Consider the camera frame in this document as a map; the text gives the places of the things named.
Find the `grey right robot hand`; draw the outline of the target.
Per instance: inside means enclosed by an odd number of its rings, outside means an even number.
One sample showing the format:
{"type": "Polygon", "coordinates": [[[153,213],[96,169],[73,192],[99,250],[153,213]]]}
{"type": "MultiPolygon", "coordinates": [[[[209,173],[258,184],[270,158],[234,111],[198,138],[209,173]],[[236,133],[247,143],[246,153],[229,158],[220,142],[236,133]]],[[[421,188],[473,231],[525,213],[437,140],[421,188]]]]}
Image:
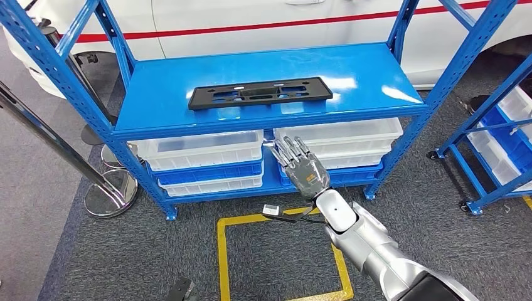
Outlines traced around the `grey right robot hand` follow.
{"type": "Polygon", "coordinates": [[[305,198],[316,199],[331,187],[329,173],[299,136],[275,139],[270,151],[305,198]]]}

